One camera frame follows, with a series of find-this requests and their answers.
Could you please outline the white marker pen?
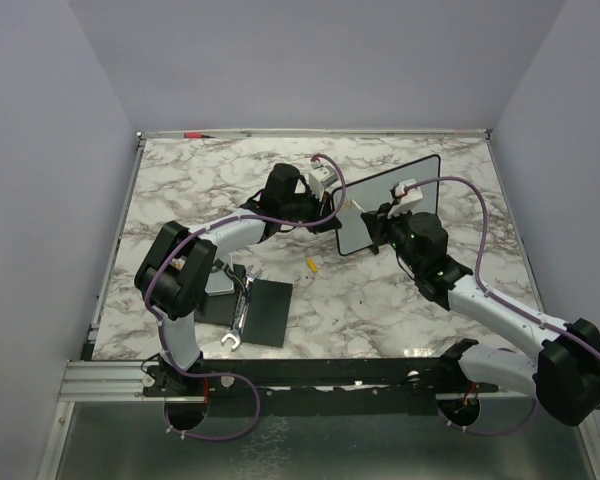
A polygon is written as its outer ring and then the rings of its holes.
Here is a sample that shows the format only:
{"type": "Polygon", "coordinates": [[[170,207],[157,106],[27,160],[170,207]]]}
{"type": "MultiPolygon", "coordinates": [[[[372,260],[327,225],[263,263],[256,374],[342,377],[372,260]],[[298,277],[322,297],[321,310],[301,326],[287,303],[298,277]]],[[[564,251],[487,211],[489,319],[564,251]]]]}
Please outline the white marker pen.
{"type": "Polygon", "coordinates": [[[360,214],[366,213],[366,210],[355,200],[349,201],[351,209],[356,209],[360,214]]]}

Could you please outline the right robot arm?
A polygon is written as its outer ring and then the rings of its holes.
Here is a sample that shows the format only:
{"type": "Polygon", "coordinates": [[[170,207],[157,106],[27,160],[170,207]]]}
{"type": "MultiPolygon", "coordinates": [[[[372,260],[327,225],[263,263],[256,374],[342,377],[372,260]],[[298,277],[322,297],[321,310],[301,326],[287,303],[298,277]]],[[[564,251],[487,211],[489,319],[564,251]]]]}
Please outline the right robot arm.
{"type": "Polygon", "coordinates": [[[361,216],[373,244],[394,249],[427,300],[480,323],[516,348],[459,342],[439,367],[447,389],[461,391],[474,382],[522,393],[567,426],[600,410],[600,331],[592,322],[567,322],[490,288],[448,254],[448,233],[437,215],[392,216],[390,208],[384,204],[361,216]]]}

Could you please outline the yellow marker cap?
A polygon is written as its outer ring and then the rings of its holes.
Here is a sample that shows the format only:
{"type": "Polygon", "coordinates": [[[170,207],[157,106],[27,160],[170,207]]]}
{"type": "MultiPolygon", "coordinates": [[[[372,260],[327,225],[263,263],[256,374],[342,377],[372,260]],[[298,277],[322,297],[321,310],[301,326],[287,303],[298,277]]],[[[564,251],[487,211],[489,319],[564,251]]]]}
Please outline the yellow marker cap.
{"type": "Polygon", "coordinates": [[[311,270],[312,273],[317,273],[318,272],[318,267],[316,265],[316,263],[314,262],[313,259],[311,258],[307,258],[306,259],[306,263],[309,267],[309,269],[311,270]]]}

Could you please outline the black framed whiteboard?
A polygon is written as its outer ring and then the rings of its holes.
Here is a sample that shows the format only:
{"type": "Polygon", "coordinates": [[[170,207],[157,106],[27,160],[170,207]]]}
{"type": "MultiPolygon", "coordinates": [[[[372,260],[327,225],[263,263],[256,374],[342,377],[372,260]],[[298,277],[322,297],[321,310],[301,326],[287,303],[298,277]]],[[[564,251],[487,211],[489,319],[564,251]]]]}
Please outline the black framed whiteboard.
{"type": "Polygon", "coordinates": [[[393,200],[391,190],[395,184],[407,179],[427,180],[438,177],[440,173],[441,158],[434,154],[347,182],[345,204],[336,216],[342,223],[342,227],[336,230],[338,253],[349,256],[369,248],[371,244],[361,214],[355,208],[351,209],[350,200],[357,201],[366,211],[375,211],[381,204],[393,200]]]}

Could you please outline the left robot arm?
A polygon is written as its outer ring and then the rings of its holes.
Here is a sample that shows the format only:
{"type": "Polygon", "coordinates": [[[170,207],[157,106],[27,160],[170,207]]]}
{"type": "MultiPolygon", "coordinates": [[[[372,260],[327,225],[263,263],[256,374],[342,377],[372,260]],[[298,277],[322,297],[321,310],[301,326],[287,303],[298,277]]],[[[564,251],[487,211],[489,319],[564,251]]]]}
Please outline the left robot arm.
{"type": "Polygon", "coordinates": [[[234,213],[192,229],[164,224],[134,279],[147,310],[157,321],[161,350],[158,363],[143,371],[144,395],[187,396],[204,392],[210,374],[203,371],[203,353],[196,322],[224,321],[224,338],[234,348],[284,344],[292,287],[262,281],[245,267],[233,267],[231,255],[278,233],[305,229],[318,234],[338,230],[343,201],[333,201],[331,185],[341,170],[314,157],[309,175],[285,163],[269,173],[263,189],[234,213]]]}

